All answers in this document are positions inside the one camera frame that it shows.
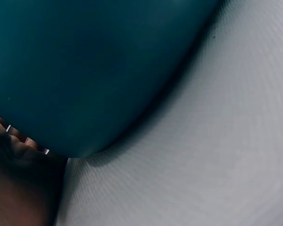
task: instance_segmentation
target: teal fabric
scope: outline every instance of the teal fabric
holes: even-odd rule
[[[83,157],[130,125],[217,0],[0,1],[0,115]]]

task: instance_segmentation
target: white textured surface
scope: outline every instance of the white textured surface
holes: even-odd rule
[[[58,226],[283,226],[283,0],[219,14],[134,136],[70,161]]]

